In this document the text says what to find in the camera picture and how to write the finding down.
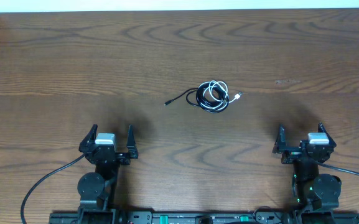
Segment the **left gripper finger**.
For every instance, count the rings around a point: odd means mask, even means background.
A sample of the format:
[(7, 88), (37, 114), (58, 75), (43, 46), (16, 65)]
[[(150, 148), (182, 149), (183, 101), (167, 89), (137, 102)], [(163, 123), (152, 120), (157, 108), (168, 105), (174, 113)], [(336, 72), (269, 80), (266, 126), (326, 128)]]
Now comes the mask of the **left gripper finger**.
[(130, 153), (136, 153), (136, 142), (134, 138), (133, 126), (129, 125), (128, 139), (126, 147)]
[(88, 134), (80, 142), (79, 149), (88, 149), (91, 145), (95, 143), (97, 129), (98, 125), (94, 124)]

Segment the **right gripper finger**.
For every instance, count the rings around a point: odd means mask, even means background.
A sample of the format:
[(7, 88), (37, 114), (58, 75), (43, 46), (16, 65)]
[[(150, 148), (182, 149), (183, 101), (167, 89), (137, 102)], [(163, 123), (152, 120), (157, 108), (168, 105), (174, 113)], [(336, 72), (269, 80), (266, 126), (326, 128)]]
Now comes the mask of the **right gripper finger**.
[(318, 132), (325, 133), (327, 135), (327, 138), (329, 140), (329, 145), (331, 145), (332, 147), (337, 146), (336, 142), (332, 139), (332, 137), (330, 136), (330, 134), (327, 132), (326, 128), (324, 127), (323, 122), (318, 123)]
[(274, 152), (282, 152), (285, 147), (286, 147), (285, 129), (283, 125), (280, 125), (276, 142), (274, 144)]

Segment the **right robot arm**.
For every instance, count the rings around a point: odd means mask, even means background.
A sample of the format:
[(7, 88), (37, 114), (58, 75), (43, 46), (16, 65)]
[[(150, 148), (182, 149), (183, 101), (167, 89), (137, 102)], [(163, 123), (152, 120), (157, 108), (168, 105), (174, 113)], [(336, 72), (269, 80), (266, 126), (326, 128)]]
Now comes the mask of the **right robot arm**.
[(287, 144), (280, 125), (273, 153), (281, 155), (282, 164), (293, 166), (292, 193), (298, 200), (298, 206), (281, 218), (283, 223), (335, 223), (333, 210), (339, 206), (342, 182), (337, 176), (321, 174), (319, 165), (336, 146), (322, 123), (298, 146)]

